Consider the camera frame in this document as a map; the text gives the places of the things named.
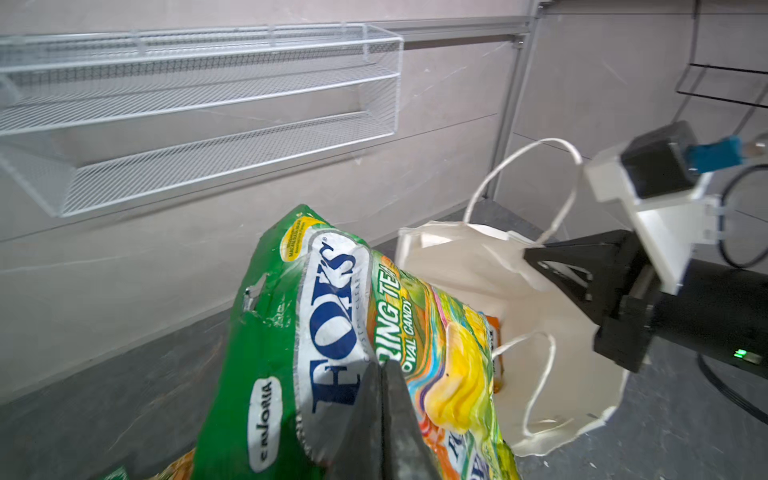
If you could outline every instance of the wire mesh shelf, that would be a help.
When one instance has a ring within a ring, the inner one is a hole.
[[[395,78],[367,24],[0,38],[0,136]]]
[[[0,166],[54,217],[93,212],[393,135],[401,64],[366,24],[0,38]],[[354,111],[80,167],[23,135],[339,87]]]

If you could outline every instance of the green plastic bag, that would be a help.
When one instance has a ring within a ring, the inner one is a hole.
[[[517,478],[488,321],[306,205],[261,238],[231,316],[193,480],[322,478],[368,362],[400,362],[443,478]]]

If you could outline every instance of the white bag handle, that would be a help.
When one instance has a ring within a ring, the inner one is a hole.
[[[478,199],[482,195],[482,191],[485,190],[485,187],[488,185],[488,182],[493,180],[493,178],[498,175],[498,172],[502,171],[504,167],[512,163],[517,157],[520,155],[523,155],[525,152],[531,150],[533,147],[537,147],[538,145],[543,144],[546,141],[556,141],[560,144],[563,144],[565,148],[568,150],[568,152],[571,154],[571,156],[574,159],[574,162],[576,165],[581,166],[581,154],[578,153],[578,150],[576,150],[576,147],[571,145],[569,142],[562,140],[561,138],[544,138],[539,141],[535,141],[532,144],[525,145],[520,150],[514,152],[509,157],[506,157],[503,162],[501,162],[496,168],[493,169],[493,171],[488,174],[488,176],[482,181],[480,184],[480,187],[478,187],[477,191],[474,195],[472,195],[472,199],[469,201],[469,205],[467,205],[467,210],[464,212],[464,223],[469,223],[469,219],[472,218],[472,211],[475,209],[475,203],[477,203]],[[581,168],[579,168],[579,177],[581,176]],[[573,187],[573,190],[571,190],[571,194],[568,195],[568,199],[565,201],[565,205],[560,209],[558,214],[554,217],[554,220],[552,221],[552,224],[549,226],[549,228],[539,236],[538,239],[536,239],[535,244],[536,245],[542,245],[544,242],[549,240],[549,237],[552,236],[552,234],[556,231],[558,231],[558,228],[560,228],[560,224],[563,223],[563,220],[565,219],[565,216],[568,215],[568,211],[571,210],[571,207],[573,207],[574,201],[576,200],[576,190],[578,189],[578,178],[576,179],[576,184]]]
[[[528,400],[528,403],[525,404],[525,412],[523,412],[523,436],[527,439],[531,438],[534,435],[533,433],[531,433],[530,430],[528,430],[528,422],[531,419],[531,410],[533,410],[533,405],[536,403],[536,400],[538,400],[538,396],[541,395],[541,391],[544,389],[544,384],[547,382],[547,378],[549,378],[549,372],[552,371],[552,365],[554,364],[554,354],[557,350],[557,346],[555,345],[555,342],[554,342],[554,337],[546,332],[530,332],[524,335],[516,336],[514,339],[508,341],[504,345],[501,345],[495,348],[493,352],[491,352],[491,358],[495,359],[497,356],[506,352],[513,346],[517,345],[523,340],[527,340],[531,338],[534,335],[541,335],[546,337],[547,340],[549,340],[549,357],[547,358],[547,365],[544,367],[544,370],[541,372],[541,375],[538,377],[538,384],[536,385],[536,390],[533,391],[533,395],[531,395],[531,398]]]

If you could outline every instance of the canvas bag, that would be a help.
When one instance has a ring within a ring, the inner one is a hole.
[[[592,351],[597,326],[552,282],[523,260],[568,214],[574,186],[550,228],[536,241],[516,232],[469,223],[488,182],[526,151],[546,141],[563,144],[581,169],[581,155],[566,141],[547,138],[499,164],[470,200],[462,222],[402,228],[396,265],[501,322],[494,355],[504,363],[504,386],[493,395],[504,440],[516,455],[546,455],[602,426],[618,407],[628,371]]]

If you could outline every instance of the fox's candy bag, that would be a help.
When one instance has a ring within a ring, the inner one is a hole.
[[[491,351],[502,344],[502,326],[495,316],[485,317],[488,320],[488,334],[491,337]],[[493,393],[499,393],[504,385],[504,363],[501,355],[493,359]]]
[[[322,478],[368,362],[400,363],[443,478],[517,478],[488,320],[299,206],[261,238],[193,479]]]

